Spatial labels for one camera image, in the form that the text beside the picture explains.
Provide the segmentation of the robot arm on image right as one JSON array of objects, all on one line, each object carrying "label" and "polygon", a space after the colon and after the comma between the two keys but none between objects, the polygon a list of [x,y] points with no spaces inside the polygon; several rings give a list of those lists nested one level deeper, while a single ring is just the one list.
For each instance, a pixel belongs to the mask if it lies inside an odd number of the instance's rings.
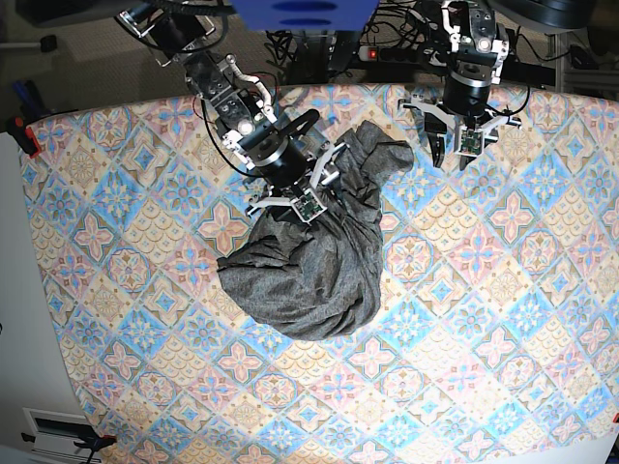
[{"label": "robot arm on image right", "polygon": [[442,98],[412,94],[398,106],[423,114],[434,167],[453,153],[464,169],[498,141],[500,127],[521,127],[518,110],[499,110],[488,103],[510,53],[509,36],[480,1],[444,1],[440,16],[427,23],[437,29],[428,31],[420,60],[445,77]]}]

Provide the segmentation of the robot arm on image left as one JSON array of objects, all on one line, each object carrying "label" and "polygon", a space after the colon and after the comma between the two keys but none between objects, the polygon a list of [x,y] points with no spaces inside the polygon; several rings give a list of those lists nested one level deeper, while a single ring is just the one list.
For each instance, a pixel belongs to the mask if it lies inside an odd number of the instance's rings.
[{"label": "robot arm on image left", "polygon": [[319,121],[319,112],[309,109],[281,123],[276,93],[258,75],[243,72],[235,55],[213,54],[207,38],[226,36],[233,12],[223,2],[142,1],[114,20],[132,38],[184,68],[202,111],[216,113],[206,129],[217,153],[241,176],[264,182],[248,215],[267,210],[277,220],[310,224],[328,210],[326,198],[339,177],[335,159],[345,146],[326,142],[303,152],[300,141]]}]

